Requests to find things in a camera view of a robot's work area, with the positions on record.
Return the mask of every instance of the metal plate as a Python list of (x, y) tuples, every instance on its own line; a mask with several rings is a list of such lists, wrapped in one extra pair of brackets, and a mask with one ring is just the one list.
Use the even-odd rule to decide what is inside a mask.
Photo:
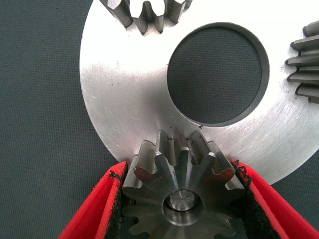
[(202, 134), (229, 159), (254, 167), (269, 183), (287, 176), (319, 148), (319, 105), (295, 95), (298, 83), (287, 82), (296, 68), (285, 60), (303, 38), (302, 28), (318, 19), (319, 2), (193, 1), (180, 22), (154, 28), (142, 36), (136, 26), (125, 29), (94, 0), (84, 27), (80, 76), (91, 121), (118, 161), (131, 161), (143, 140), (156, 141), (157, 131), (173, 136), (199, 129), (179, 112), (167, 88), (167, 67), (178, 44), (207, 24), (230, 22), (251, 31), (269, 59), (269, 81), (251, 112), (220, 125), (203, 124)]

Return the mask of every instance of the partial gear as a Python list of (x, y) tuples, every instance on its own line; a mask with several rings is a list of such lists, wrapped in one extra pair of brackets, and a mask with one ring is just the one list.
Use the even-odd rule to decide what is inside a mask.
[(100, 0), (124, 27), (134, 21), (142, 34), (148, 29), (149, 22), (154, 22), (156, 29), (163, 32), (164, 16), (178, 23), (185, 8), (192, 0)]
[(234, 236), (230, 203), (245, 189), (218, 146), (201, 133), (186, 140), (159, 131), (156, 145), (144, 141), (133, 159), (123, 193), (133, 202), (124, 216), (138, 219), (132, 234), (193, 239)]
[(306, 96), (312, 103), (319, 104), (319, 21), (304, 27), (306, 38), (297, 40), (291, 47), (299, 56), (287, 60), (289, 66), (296, 66), (288, 81), (301, 83), (296, 94)]

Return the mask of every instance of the red plastic jaw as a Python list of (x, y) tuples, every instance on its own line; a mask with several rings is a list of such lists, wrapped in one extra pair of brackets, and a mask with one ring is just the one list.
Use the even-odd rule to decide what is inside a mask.
[(127, 168), (127, 163), (122, 162), (106, 172), (59, 239), (105, 238)]

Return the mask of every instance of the pinion gear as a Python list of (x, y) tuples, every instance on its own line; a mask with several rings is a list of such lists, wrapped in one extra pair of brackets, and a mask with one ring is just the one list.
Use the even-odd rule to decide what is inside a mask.
[(312, 103), (319, 104), (319, 21), (304, 27), (306, 38), (291, 44), (299, 56), (287, 60), (289, 66), (296, 66), (288, 81), (301, 83), (296, 94), (306, 96)]
[(156, 29), (163, 32), (164, 16), (178, 23), (185, 8), (192, 0), (100, 0), (101, 3), (115, 16), (124, 27), (134, 21), (142, 34), (148, 28), (150, 21)]
[(133, 159), (123, 193), (135, 202), (123, 208), (138, 218), (132, 234), (192, 239), (233, 236), (230, 203), (245, 190), (217, 145), (199, 132), (186, 141), (159, 131), (156, 145), (144, 141)]

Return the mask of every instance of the circular hole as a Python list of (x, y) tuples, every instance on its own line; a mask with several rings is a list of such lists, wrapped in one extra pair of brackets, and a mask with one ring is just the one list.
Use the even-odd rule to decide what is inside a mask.
[(250, 114), (268, 79), (269, 61), (258, 38), (225, 22), (188, 35), (174, 51), (167, 72), (169, 94), (179, 111), (212, 126)]
[(197, 195), (196, 202), (191, 205), (191, 207), (187, 211), (178, 211), (177, 209), (173, 209), (167, 201), (169, 197), (170, 195), (166, 198), (162, 206), (162, 213), (168, 222), (176, 226), (189, 226), (194, 224), (198, 220), (203, 210), (203, 203)]

